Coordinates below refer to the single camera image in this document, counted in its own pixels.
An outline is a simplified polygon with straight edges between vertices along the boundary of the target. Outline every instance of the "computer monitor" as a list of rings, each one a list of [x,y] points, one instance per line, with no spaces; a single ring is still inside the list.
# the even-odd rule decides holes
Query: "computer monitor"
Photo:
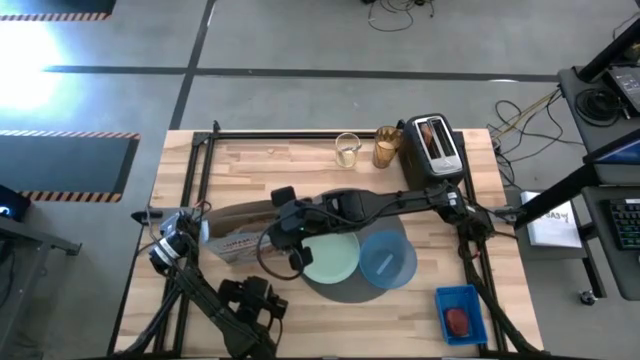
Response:
[[[585,164],[640,165],[640,129],[592,151],[583,161]]]

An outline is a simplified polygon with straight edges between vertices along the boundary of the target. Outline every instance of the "toaster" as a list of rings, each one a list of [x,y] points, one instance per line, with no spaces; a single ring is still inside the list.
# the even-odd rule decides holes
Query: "toaster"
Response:
[[[457,185],[464,178],[461,151],[442,114],[411,118],[404,124],[398,156],[410,190],[421,190],[444,180]]]

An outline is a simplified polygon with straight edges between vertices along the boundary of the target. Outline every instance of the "keyboard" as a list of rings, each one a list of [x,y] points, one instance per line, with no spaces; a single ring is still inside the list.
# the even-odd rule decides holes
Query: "keyboard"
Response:
[[[613,233],[620,250],[640,250],[640,201],[607,201],[613,220]]]

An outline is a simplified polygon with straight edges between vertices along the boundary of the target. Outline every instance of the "red object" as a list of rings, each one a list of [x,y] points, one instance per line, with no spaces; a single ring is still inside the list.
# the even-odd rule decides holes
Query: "red object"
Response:
[[[453,336],[461,337],[469,335],[469,316],[460,308],[447,309],[444,312],[447,328]]]

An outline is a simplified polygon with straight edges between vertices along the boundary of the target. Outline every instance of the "white paper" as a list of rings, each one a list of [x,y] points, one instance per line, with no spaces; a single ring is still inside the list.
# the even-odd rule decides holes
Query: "white paper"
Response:
[[[525,191],[520,197],[524,204],[538,195],[539,193]],[[582,247],[570,201],[529,223],[527,229],[533,246]]]

